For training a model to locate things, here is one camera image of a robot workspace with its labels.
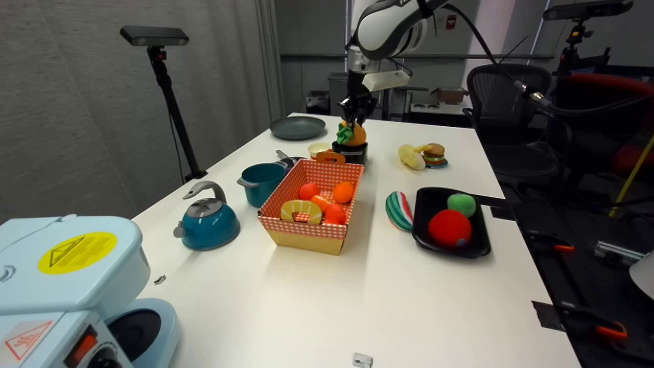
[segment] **yellow sticker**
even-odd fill
[[[43,274],[78,272],[106,259],[116,243],[119,238],[111,233],[81,233],[69,238],[40,255],[39,271]]]

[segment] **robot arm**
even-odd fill
[[[346,126],[363,124],[373,107],[373,93],[408,85],[405,69],[380,71],[385,58],[412,52],[426,35],[425,19],[445,0],[355,0],[346,43],[346,98],[340,102]]]

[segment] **black plate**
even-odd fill
[[[314,117],[285,117],[269,124],[269,132],[283,141],[306,141],[327,134],[324,121]]]
[[[452,254],[452,255],[460,255],[460,259],[479,259],[479,255],[491,254],[486,223],[483,223],[483,215],[481,215],[478,200],[476,200],[476,210],[469,218],[471,239],[466,245],[443,247],[443,245],[432,243],[428,239],[428,235],[426,235],[428,220],[437,210],[448,208],[448,196],[456,194],[456,193],[460,193],[460,190],[450,190],[450,189],[421,189],[421,190],[417,190],[414,218],[412,218],[412,239],[417,241],[417,245],[421,245],[425,250],[439,252],[439,254]]]

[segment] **label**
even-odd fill
[[[116,243],[111,233],[81,233],[45,252],[37,268],[43,274],[72,274],[106,259]]]
[[[0,367],[14,368],[39,345],[53,322],[23,322],[4,338]]]

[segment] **teal kettle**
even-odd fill
[[[215,198],[201,198],[191,202],[180,225],[173,230],[175,238],[190,250],[215,250],[233,241],[239,232],[239,220],[231,206],[227,206],[224,193],[219,184],[201,180],[193,184],[184,198],[193,198],[201,190],[213,190]]]

